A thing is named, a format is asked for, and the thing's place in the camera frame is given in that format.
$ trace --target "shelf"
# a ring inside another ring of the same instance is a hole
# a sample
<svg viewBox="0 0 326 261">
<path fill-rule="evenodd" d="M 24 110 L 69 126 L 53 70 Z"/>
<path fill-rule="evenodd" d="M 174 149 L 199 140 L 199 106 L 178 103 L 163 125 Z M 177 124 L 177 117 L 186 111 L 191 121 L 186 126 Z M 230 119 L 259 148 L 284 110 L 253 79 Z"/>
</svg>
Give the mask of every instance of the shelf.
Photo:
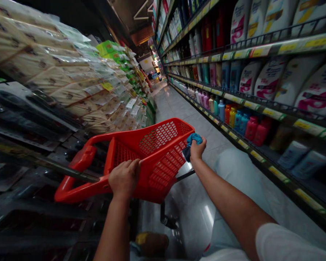
<svg viewBox="0 0 326 261">
<path fill-rule="evenodd" d="M 208 51 L 208 54 L 214 53 L 215 51 L 217 50 Z M 214 53 L 212 55 L 195 55 L 191 58 L 185 59 L 184 61 L 166 63 L 165 66 L 222 62 L 283 54 L 301 54 L 316 51 L 326 51 L 326 33 L 266 45 L 253 46 L 241 50 L 228 50 L 226 52 Z"/>
<path fill-rule="evenodd" d="M 167 23 L 168 23 L 169 17 L 171 15 L 171 11 L 172 11 L 173 6 L 174 6 L 174 2 L 175 2 L 175 0 L 171 0 L 170 1 L 169 10 L 168 10 L 166 19 L 165 19 L 164 24 L 163 24 L 163 27 L 162 27 L 162 32 L 160 33 L 160 39 L 159 39 L 159 42 L 158 42 L 158 45 L 157 45 L 157 49 L 159 49 L 160 44 L 162 42 L 162 39 L 163 39 L 163 36 L 164 36 L 164 31 L 166 30 Z"/>
<path fill-rule="evenodd" d="M 219 2 L 219 0 L 207 0 L 205 3 L 204 3 L 204 6 L 202 8 L 200 8 L 200 10 L 198 12 L 196 12 L 194 14 L 194 17 L 191 19 L 191 21 L 188 23 L 188 25 L 186 25 L 180 32 L 180 34 L 173 40 L 173 42 L 164 50 L 163 54 L 162 54 L 162 57 L 164 55 L 167 54 L 168 51 L 170 51 L 172 48 L 175 47 L 175 45 L 181 41 L 181 39 L 188 34 L 189 31 L 191 31 L 195 26 L 196 24 L 202 20 L 202 18 L 204 16 L 206 16 L 206 14 Z M 161 41 L 162 41 L 162 38 L 163 38 L 163 33 L 164 33 L 164 30 L 165 30 L 165 27 L 163 27 L 163 30 L 162 30 L 162 34 L 161 34 Z"/>
<path fill-rule="evenodd" d="M 303 130 L 315 137 L 326 140 L 326 122 L 322 120 L 313 120 L 304 118 L 302 115 L 297 115 L 297 112 L 293 111 L 291 107 L 288 109 L 282 109 L 282 105 L 273 101 L 261 99 L 252 95 L 247 95 L 238 91 L 232 91 L 230 89 L 224 89 L 220 86 L 213 86 L 194 80 L 181 77 L 179 75 L 168 73 L 169 76 L 174 77 L 182 82 L 189 83 L 197 88 L 206 90 L 215 95 L 221 96 L 227 100 L 231 100 L 244 107 L 254 110 L 258 113 L 264 114 L 288 126 L 295 127 Z"/>
<path fill-rule="evenodd" d="M 326 186 L 319 183 L 318 190 L 314 186 L 305 186 L 288 171 L 276 163 L 276 160 L 268 157 L 263 147 L 257 147 L 241 134 L 235 131 L 217 116 L 206 110 L 195 99 L 190 97 L 168 81 L 184 99 L 192 104 L 205 118 L 207 118 L 215 128 L 217 128 L 226 138 L 228 138 L 238 149 L 249 154 L 252 162 L 279 188 L 285 193 L 299 208 L 301 208 L 318 226 L 326 232 Z"/>
<path fill-rule="evenodd" d="M 157 35 L 157 28 L 158 28 L 158 18 L 159 18 L 159 14 L 160 14 L 160 12 L 159 12 L 159 8 L 160 8 L 160 1 L 161 0 L 157 0 L 157 10 L 156 10 L 156 27 L 155 27 L 155 34 L 153 35 L 153 39 L 155 39 L 156 38 L 156 35 Z"/>
</svg>

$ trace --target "shopper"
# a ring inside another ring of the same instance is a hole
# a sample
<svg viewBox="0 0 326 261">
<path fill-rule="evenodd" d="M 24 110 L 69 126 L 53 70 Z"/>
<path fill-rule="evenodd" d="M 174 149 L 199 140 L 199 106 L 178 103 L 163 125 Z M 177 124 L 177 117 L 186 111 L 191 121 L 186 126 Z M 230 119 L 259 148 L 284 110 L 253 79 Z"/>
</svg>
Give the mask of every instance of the shopper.
<svg viewBox="0 0 326 261">
<path fill-rule="evenodd" d="M 321 250 L 295 233 L 281 227 L 270 216 L 258 174 L 248 155 L 238 149 L 222 152 L 216 162 L 217 174 L 202 160 L 206 140 L 191 146 L 191 163 L 217 208 L 210 248 L 202 261 L 326 260 Z M 129 202 L 139 180 L 139 160 L 121 163 L 113 169 L 109 183 L 111 201 L 101 239 L 93 261 L 156 260 L 146 251 L 129 246 Z M 167 246 L 166 236 L 152 234 L 146 240 L 151 252 Z"/>
</svg>

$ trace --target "tiled floor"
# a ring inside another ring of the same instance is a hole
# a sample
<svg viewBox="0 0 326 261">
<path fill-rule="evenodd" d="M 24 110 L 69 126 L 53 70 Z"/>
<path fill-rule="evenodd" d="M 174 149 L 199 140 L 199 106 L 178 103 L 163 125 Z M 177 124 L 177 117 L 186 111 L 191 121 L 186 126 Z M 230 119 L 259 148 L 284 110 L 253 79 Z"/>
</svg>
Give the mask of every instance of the tiled floor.
<svg viewBox="0 0 326 261">
<path fill-rule="evenodd" d="M 173 117 L 180 118 L 207 139 L 203 159 L 210 167 L 214 166 L 218 154 L 234 147 L 192 105 L 163 81 L 154 86 L 153 95 L 157 104 L 156 122 Z M 263 174 L 261 177 L 277 222 L 326 250 L 326 234 L 267 177 Z M 170 245 L 166 258 L 198 258 L 210 243 L 215 207 L 195 174 L 172 187 L 166 198 L 166 214 L 177 218 L 177 230 L 171 230 L 160 223 L 158 204 L 142 201 L 139 229 L 169 236 Z"/>
</svg>

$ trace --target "white sleeve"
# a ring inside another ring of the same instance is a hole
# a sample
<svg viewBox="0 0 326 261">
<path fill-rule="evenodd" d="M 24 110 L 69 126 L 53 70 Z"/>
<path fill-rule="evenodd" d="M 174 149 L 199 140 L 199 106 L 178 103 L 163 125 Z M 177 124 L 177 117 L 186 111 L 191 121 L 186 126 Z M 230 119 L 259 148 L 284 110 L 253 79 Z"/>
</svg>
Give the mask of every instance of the white sleeve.
<svg viewBox="0 0 326 261">
<path fill-rule="evenodd" d="M 261 261 L 326 261 L 326 251 L 273 223 L 264 224 L 258 229 L 256 249 Z"/>
</svg>

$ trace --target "white shirt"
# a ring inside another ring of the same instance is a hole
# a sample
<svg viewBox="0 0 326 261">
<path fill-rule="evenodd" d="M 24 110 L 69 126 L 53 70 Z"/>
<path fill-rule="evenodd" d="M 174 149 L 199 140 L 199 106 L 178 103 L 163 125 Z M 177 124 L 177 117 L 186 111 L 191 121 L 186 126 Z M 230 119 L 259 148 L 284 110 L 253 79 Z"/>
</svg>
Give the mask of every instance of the white shirt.
<svg viewBox="0 0 326 261">
<path fill-rule="evenodd" d="M 257 255 L 261 261 L 326 261 L 326 251 L 317 248 L 286 228 L 268 223 L 256 234 Z M 201 261 L 249 261 L 240 249 L 222 249 Z"/>
</svg>

